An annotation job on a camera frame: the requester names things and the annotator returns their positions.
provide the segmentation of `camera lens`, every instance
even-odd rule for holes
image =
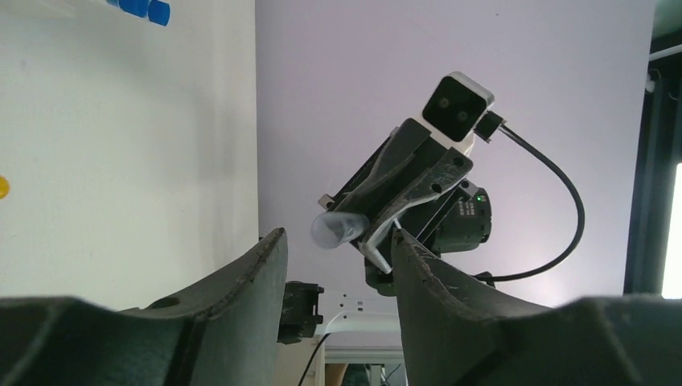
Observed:
[[[433,92],[421,115],[455,142],[474,129],[487,109],[487,101],[458,80],[447,76]]]

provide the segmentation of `white wall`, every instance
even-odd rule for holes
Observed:
[[[620,294],[654,6],[260,0],[261,232],[287,228],[289,279],[375,296],[364,284],[359,253],[324,252],[310,241],[310,222],[321,211],[316,202],[420,109],[443,75],[460,70],[489,88],[495,111],[565,170],[587,210],[585,238],[568,261],[499,288],[550,306]],[[499,135],[490,145],[478,143],[472,158],[471,180],[492,199],[491,239],[446,259],[470,273],[506,274],[560,253],[576,216],[558,179]],[[353,336],[337,335],[329,344],[377,344]]]
[[[253,2],[170,4],[0,7],[0,296],[147,306],[257,242]]]

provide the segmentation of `transparent cup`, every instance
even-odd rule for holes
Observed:
[[[360,237],[368,227],[369,219],[364,215],[326,211],[315,218],[310,235],[320,248],[334,249]]]

